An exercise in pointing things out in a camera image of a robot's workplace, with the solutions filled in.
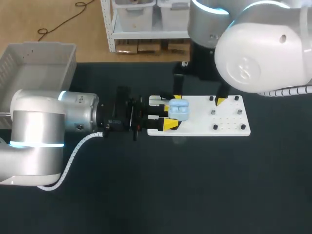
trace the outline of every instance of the black table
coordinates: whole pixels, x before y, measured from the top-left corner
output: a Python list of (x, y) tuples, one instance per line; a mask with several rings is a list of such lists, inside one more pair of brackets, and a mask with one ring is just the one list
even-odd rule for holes
[[(81, 63), (72, 90), (100, 98), (172, 89), (172, 63)], [(194, 78), (185, 95), (216, 85)], [(232, 94), (242, 94), (233, 90)], [(0, 186), (1, 234), (311, 234), (312, 96), (242, 94), (249, 137), (111, 134), (85, 143), (60, 188)], [(0, 131), (9, 141), (10, 133)], [(64, 163), (83, 136), (67, 134)]]

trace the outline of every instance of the hole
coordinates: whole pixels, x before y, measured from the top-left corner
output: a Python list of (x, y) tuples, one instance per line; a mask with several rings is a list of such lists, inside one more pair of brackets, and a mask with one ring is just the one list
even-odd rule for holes
[(78, 129), (79, 131), (81, 131), (81, 130), (83, 130), (83, 126), (82, 126), (82, 125), (78, 125), (78, 126), (77, 126), (77, 129)]
[(279, 42), (281, 43), (281, 44), (284, 44), (285, 42), (286, 42), (286, 35), (282, 35), (281, 36), (281, 38), (279, 39)]

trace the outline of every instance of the metal shelf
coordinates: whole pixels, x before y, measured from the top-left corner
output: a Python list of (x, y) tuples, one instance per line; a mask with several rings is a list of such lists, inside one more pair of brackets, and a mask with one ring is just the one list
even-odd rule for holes
[(121, 28), (117, 12), (113, 17), (114, 39), (184, 39), (189, 38), (187, 31), (163, 31), (159, 16), (153, 18), (153, 27), (150, 32), (124, 32)]
[(150, 32), (124, 32), (117, 11), (111, 18), (111, 1), (101, 0), (103, 18), (110, 52), (115, 52), (115, 39), (184, 39), (189, 38), (187, 31), (163, 31), (160, 11), (153, 14), (153, 27)]

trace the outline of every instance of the silver metal cylinder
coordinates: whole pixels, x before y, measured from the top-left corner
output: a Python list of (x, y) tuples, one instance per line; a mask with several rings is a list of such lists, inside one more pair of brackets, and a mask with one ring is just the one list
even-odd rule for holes
[(58, 99), (63, 102), (66, 111), (65, 130), (72, 132), (92, 132), (97, 129), (96, 94), (68, 91), (21, 90), (14, 97), (42, 96)]
[(65, 115), (14, 111), (11, 140), (15, 142), (63, 144)]
[(215, 48), (232, 19), (229, 14), (215, 14), (205, 7), (197, 1), (191, 1), (188, 34), (195, 43)]

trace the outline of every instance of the white cable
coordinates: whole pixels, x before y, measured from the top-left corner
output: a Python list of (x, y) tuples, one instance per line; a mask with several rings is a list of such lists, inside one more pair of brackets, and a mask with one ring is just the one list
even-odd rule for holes
[(40, 189), (42, 189), (42, 190), (45, 190), (45, 191), (52, 191), (52, 190), (57, 189), (57, 188), (63, 183), (63, 181), (65, 180), (65, 177), (66, 177), (66, 175), (67, 175), (67, 173), (68, 173), (68, 171), (69, 171), (69, 168), (70, 168), (70, 166), (72, 165), (73, 160), (74, 160), (74, 158), (75, 158), (75, 155), (76, 155), (76, 153), (78, 152), (78, 150), (80, 149), (80, 147), (81, 147), (87, 140), (90, 140), (90, 139), (92, 139), (92, 138), (94, 138), (94, 137), (103, 137), (103, 133), (100, 133), (100, 132), (98, 132), (98, 133), (92, 133), (92, 134), (89, 134), (88, 136), (86, 136), (84, 139), (82, 139), (82, 140), (78, 143), (78, 145), (75, 147), (75, 149), (73, 150), (72, 155), (70, 155), (70, 158), (69, 158), (68, 163), (67, 163), (67, 165), (66, 165), (66, 167), (65, 167), (65, 170), (64, 170), (62, 176), (60, 177), (60, 179), (58, 180), (58, 182), (57, 182), (54, 186), (52, 186), (52, 187), (38, 186), (38, 188), (40, 188)]
[(285, 96), (293, 96), (293, 95), (301, 95), (301, 94), (312, 94), (312, 86), (302, 86), (296, 88), (289, 89), (280, 89), (273, 90), (263, 93), (258, 93), (261, 96), (265, 97), (285, 97)]

